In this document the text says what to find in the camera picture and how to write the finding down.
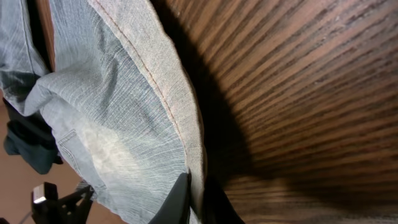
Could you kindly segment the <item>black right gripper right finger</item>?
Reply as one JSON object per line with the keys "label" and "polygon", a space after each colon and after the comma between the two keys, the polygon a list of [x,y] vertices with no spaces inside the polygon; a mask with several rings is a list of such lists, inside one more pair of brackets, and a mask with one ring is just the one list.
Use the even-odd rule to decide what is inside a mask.
{"label": "black right gripper right finger", "polygon": [[213,177],[208,177],[205,183],[203,218],[205,224],[244,224]]}

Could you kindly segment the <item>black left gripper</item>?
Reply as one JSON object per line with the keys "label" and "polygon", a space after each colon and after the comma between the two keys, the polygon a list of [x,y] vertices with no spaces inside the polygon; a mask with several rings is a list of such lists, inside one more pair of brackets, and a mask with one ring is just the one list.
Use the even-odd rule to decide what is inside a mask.
{"label": "black left gripper", "polygon": [[85,224],[90,213],[93,188],[88,185],[72,194],[58,197],[57,202],[32,204],[32,218],[36,224]]}

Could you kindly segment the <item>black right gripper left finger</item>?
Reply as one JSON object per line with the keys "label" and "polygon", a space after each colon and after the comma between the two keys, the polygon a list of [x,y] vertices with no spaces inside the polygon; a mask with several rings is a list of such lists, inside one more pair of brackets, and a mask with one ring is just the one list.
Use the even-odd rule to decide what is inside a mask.
{"label": "black right gripper left finger", "polygon": [[149,224],[187,224],[190,217],[191,175],[181,173]]}

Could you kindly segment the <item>light blue denim shorts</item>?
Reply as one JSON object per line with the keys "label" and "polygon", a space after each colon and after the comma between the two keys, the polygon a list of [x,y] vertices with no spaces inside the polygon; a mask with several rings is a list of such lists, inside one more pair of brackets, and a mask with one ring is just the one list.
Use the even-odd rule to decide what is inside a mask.
{"label": "light blue denim shorts", "polygon": [[173,42],[147,0],[52,1],[55,71],[34,47],[27,1],[1,2],[1,90],[39,114],[100,204],[148,223],[181,173],[201,223],[206,152],[200,111]]}

